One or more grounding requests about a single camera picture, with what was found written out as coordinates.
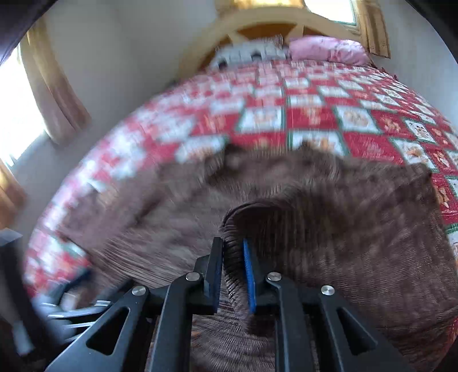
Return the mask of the pink pillow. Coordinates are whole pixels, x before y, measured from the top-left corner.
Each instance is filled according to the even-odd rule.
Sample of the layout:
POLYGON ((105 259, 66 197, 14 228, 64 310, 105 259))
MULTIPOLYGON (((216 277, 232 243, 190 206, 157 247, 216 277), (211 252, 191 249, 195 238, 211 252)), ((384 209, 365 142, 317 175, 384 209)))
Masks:
POLYGON ((362 67, 371 59, 361 43, 329 36, 304 36, 289 44, 293 60, 316 60, 362 67))

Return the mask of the beige curtain right window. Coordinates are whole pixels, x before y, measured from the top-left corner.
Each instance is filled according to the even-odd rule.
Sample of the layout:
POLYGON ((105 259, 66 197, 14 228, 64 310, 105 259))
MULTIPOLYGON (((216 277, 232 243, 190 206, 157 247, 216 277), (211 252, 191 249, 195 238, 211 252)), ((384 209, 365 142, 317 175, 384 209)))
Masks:
POLYGON ((362 45, 373 55, 391 58, 384 15, 378 1, 356 1, 362 45))

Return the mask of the beige curtain left window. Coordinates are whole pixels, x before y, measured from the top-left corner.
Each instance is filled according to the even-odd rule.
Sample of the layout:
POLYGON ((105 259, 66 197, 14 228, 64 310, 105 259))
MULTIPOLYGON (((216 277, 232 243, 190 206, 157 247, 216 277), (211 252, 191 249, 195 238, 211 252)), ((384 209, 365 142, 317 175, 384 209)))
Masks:
POLYGON ((85 129, 91 118, 58 63, 44 18, 34 23, 19 46, 45 131, 55 144, 64 146, 85 129))

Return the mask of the brown knitted sweater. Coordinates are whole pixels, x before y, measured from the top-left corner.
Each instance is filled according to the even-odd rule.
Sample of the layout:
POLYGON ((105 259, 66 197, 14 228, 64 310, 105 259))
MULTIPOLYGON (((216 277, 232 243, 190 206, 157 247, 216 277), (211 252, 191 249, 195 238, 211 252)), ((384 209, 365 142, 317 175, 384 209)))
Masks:
POLYGON ((90 188, 58 235, 105 287, 158 288, 224 241, 222 308, 193 321, 192 371, 272 371, 273 324, 250 314, 243 260, 309 287, 333 286, 417 371, 444 358, 457 318, 457 265, 430 169, 234 144, 90 188))

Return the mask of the cream wooden headboard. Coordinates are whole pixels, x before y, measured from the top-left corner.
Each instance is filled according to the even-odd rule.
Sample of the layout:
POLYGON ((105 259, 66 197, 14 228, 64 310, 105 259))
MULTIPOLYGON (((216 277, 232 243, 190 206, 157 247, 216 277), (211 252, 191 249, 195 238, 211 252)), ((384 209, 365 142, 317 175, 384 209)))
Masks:
POLYGON ((286 44, 305 35, 360 41, 357 35, 342 24, 307 9, 281 6, 242 9, 222 16, 197 34, 182 55, 177 79, 190 78, 206 68, 218 46, 240 44, 252 39, 277 35, 280 35, 286 44))

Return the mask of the red patchwork teddy bear quilt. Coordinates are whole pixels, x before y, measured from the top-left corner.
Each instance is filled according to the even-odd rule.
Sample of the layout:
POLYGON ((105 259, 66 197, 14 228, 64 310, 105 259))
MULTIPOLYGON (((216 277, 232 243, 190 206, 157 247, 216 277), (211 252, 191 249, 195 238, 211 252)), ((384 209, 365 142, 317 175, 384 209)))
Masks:
POLYGON ((309 142, 340 156, 433 172, 451 246, 457 245, 457 132, 420 94, 375 68, 273 61, 208 70, 159 94, 106 134, 67 176, 25 252, 30 294, 88 265, 82 249, 56 235, 89 191, 171 159, 187 161, 226 143, 295 148, 309 142))

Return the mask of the grey white patterned pillow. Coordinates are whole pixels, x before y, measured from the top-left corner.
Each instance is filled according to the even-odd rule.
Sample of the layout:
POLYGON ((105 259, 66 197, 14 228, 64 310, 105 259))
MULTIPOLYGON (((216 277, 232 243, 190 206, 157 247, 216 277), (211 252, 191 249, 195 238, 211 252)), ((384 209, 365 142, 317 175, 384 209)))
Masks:
POLYGON ((218 47, 208 65, 210 70, 223 70, 242 64, 252 64, 257 61, 286 60, 289 52, 283 45, 281 35, 269 38, 252 39, 242 43, 218 47))

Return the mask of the beige curtain window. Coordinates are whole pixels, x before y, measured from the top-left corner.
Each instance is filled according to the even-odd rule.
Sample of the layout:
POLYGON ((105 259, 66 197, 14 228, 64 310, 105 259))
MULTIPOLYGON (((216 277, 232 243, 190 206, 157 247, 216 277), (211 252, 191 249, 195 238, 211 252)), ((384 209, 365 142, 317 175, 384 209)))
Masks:
POLYGON ((44 18, 34 23, 19 46, 45 131, 55 144, 64 146, 85 129, 91 118, 58 63, 44 18))
POLYGON ((373 55, 391 58, 384 15, 378 1, 356 1, 362 45, 373 55))

